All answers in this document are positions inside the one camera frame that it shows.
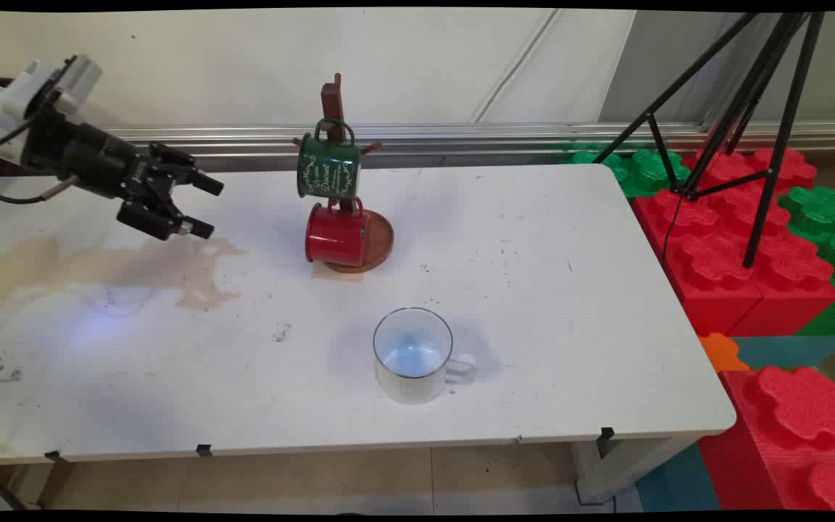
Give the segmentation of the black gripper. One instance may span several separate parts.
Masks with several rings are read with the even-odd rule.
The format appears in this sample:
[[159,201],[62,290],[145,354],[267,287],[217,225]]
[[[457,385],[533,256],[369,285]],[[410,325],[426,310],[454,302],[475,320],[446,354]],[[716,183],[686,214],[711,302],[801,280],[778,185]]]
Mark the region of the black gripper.
[[148,177],[165,176],[177,185],[192,185],[216,197],[225,185],[208,176],[188,153],[152,141],[146,151],[89,123],[74,123],[57,109],[43,109],[25,133],[22,167],[77,178],[77,188],[106,199],[126,199],[117,220],[160,241],[172,235],[209,240],[213,225],[189,217],[149,185]]

